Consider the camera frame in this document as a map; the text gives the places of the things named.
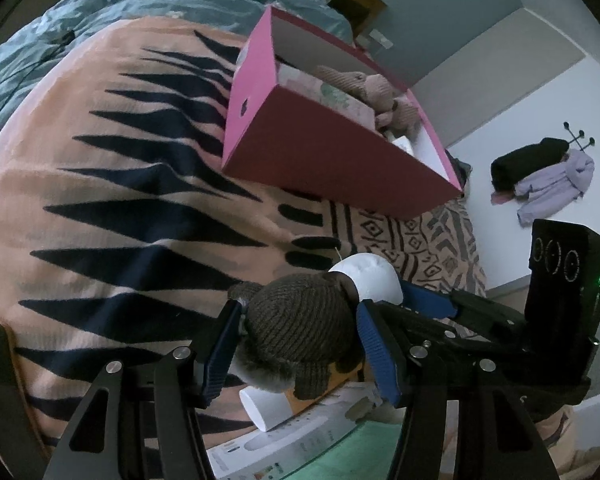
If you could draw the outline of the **brown knitted plush toy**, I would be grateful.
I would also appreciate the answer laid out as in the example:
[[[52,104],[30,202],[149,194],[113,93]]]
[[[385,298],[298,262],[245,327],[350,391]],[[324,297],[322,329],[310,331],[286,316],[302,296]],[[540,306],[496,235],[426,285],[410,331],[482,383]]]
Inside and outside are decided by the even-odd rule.
[[[247,385],[280,393],[294,386],[303,363],[347,373],[364,359],[356,309],[364,300],[403,300],[399,275],[384,257],[361,252],[331,269],[291,274],[267,285],[242,282],[227,293],[242,305],[240,341],[230,374]]]

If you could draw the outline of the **orange lotion tube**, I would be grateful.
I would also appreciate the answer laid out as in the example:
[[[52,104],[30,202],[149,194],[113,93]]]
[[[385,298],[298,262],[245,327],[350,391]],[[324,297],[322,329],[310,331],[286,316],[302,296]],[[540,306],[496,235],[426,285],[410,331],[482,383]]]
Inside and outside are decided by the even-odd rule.
[[[294,386],[285,391],[291,414],[298,415],[322,400],[329,393],[347,382],[364,382],[367,378],[367,365],[359,362],[347,373],[343,373],[336,363],[303,363],[294,370]]]

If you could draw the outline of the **white green-print lotion tube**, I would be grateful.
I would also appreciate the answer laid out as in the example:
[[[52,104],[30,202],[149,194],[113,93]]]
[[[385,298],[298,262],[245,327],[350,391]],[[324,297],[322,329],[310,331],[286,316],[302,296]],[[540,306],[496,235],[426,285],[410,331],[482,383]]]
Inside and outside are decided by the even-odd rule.
[[[276,63],[276,74],[281,87],[328,107],[367,129],[376,129],[373,109],[350,94],[285,63]]]

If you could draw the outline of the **green paper sheet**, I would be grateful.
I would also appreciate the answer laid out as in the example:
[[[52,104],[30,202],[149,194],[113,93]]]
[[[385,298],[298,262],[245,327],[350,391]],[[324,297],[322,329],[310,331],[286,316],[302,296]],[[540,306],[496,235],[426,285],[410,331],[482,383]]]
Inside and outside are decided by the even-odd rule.
[[[287,479],[384,480],[400,433],[399,425],[362,422],[347,437]]]

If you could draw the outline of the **long white product box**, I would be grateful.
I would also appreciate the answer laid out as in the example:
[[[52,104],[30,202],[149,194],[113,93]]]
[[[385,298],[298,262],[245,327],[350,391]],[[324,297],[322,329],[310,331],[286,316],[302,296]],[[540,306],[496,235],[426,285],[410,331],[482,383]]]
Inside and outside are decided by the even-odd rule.
[[[372,382],[345,382],[313,404],[252,387],[240,400],[256,429],[210,448],[218,479],[283,479],[347,437],[382,403]]]

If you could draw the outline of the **black garment on hook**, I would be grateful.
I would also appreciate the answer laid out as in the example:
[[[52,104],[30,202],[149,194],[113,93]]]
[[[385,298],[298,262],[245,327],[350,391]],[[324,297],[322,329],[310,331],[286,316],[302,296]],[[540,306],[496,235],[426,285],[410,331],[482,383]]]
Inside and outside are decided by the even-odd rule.
[[[558,164],[569,150],[566,140],[544,138],[495,159],[491,178],[495,192],[513,192],[515,185],[545,167]]]

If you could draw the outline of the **peach black patterned blanket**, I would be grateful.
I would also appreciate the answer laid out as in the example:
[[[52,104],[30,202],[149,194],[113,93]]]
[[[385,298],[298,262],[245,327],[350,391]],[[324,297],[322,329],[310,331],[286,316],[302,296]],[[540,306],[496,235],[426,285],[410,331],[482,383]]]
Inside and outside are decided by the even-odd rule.
[[[486,291],[459,200],[401,221],[222,174],[243,43],[175,18],[114,23],[0,132],[0,321],[47,446],[106,364],[187,344],[236,283],[374,252],[437,292]]]

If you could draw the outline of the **lilac hoodie on hook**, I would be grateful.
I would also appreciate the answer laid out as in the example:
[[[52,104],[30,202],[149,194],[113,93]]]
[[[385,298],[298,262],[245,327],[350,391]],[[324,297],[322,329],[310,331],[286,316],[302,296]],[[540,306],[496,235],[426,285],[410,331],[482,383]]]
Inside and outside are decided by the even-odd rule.
[[[550,218],[586,193],[591,185],[595,162],[585,151],[569,150],[558,164],[535,171],[515,184],[516,198],[524,203],[517,210],[521,226]]]

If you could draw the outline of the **pink knitted teddy bear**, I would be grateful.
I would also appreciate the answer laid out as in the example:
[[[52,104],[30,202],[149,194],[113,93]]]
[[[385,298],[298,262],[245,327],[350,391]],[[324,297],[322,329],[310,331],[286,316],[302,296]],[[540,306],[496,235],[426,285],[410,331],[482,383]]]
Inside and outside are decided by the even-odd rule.
[[[340,72],[325,65],[317,65],[311,74],[370,107],[375,114],[375,128],[381,134],[402,136],[420,122],[418,108],[405,94],[398,94],[381,74]]]

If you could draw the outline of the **red smartphone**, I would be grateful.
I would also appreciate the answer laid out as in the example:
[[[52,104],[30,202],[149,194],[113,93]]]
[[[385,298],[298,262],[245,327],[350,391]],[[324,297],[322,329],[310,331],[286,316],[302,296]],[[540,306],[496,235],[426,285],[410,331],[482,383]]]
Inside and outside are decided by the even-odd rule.
[[[29,410],[14,352],[14,336],[0,322],[0,468],[9,479],[41,479],[48,452]]]

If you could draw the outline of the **pink cardboard box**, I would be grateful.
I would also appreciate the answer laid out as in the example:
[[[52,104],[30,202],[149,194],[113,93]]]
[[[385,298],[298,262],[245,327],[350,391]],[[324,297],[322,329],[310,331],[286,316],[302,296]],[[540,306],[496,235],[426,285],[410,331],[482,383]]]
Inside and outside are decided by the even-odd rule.
[[[315,194],[408,220],[462,188],[428,117],[406,152],[372,129],[283,87],[277,62],[370,75],[370,58],[317,26],[270,6],[238,56],[222,168],[229,176]]]

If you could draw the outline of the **blue floral duvet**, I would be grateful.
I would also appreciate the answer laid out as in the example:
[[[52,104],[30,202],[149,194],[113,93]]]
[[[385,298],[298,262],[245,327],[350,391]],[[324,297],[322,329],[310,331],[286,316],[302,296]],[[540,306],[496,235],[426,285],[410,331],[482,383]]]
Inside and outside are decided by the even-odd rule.
[[[267,6],[345,42],[353,40],[346,18],[317,0],[60,0],[0,44],[0,132],[22,100],[71,49],[117,21],[167,16],[246,36]]]

